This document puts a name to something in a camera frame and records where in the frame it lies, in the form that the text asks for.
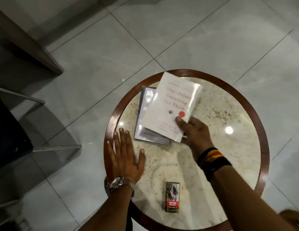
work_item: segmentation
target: watch face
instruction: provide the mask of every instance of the watch face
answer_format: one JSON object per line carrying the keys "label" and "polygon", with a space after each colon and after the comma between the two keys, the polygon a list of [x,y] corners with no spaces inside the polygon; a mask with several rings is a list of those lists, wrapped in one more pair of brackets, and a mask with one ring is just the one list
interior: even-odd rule
{"label": "watch face", "polygon": [[116,178],[113,180],[113,182],[110,185],[110,188],[116,188],[120,183],[121,183],[122,179],[120,177]]}

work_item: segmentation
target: table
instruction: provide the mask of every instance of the table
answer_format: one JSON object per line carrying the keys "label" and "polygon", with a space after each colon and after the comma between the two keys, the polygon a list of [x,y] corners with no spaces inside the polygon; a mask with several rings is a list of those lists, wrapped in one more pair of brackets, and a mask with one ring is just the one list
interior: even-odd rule
{"label": "table", "polygon": [[[231,85],[212,75],[190,69],[168,71],[203,86],[193,116],[208,125],[214,145],[258,195],[268,174],[269,148],[263,125],[251,104]],[[134,135],[142,86],[156,87],[163,73],[155,74],[132,88],[117,105],[105,138],[113,142],[120,127]],[[104,163],[109,179],[112,164],[104,143]],[[130,202],[132,218],[152,230],[229,231],[230,224],[190,149],[171,141],[170,146],[133,140],[136,154],[145,149],[146,165]],[[165,182],[181,184],[180,211],[165,212]]]}

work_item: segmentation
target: person's left arm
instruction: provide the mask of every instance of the person's left arm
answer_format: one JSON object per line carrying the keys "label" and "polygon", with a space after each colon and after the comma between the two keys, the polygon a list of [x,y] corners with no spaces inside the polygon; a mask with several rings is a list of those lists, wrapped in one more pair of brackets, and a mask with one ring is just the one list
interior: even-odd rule
{"label": "person's left arm", "polygon": [[[145,154],[140,150],[139,162],[136,163],[129,131],[120,128],[120,140],[114,132],[115,152],[110,141],[107,141],[109,155],[112,160],[114,178],[124,177],[136,184],[144,171]],[[79,231],[109,231],[126,229],[127,212],[133,189],[129,185],[121,185],[114,190],[97,213],[87,221]]]}

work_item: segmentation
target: black chair seat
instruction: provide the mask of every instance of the black chair seat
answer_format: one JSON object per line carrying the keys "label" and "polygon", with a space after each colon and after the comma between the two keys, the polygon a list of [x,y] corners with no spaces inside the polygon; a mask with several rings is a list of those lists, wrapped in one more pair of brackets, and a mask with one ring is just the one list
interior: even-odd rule
{"label": "black chair seat", "polygon": [[0,99],[0,167],[32,152],[26,132]]}

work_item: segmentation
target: silver watch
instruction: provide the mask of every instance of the silver watch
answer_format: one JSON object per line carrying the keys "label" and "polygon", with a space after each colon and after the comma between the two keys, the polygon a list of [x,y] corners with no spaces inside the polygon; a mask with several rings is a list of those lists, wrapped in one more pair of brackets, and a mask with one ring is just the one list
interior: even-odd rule
{"label": "silver watch", "polygon": [[118,178],[116,178],[116,179],[114,179],[113,180],[113,182],[111,182],[111,184],[110,184],[110,190],[111,190],[111,192],[113,191],[113,190],[116,190],[118,187],[120,187],[121,185],[129,185],[129,186],[131,186],[132,187],[132,189],[133,189],[133,192],[132,192],[132,196],[134,195],[134,189],[135,189],[135,184],[130,180],[130,179],[128,179],[128,178],[124,178],[124,177],[118,177]]}

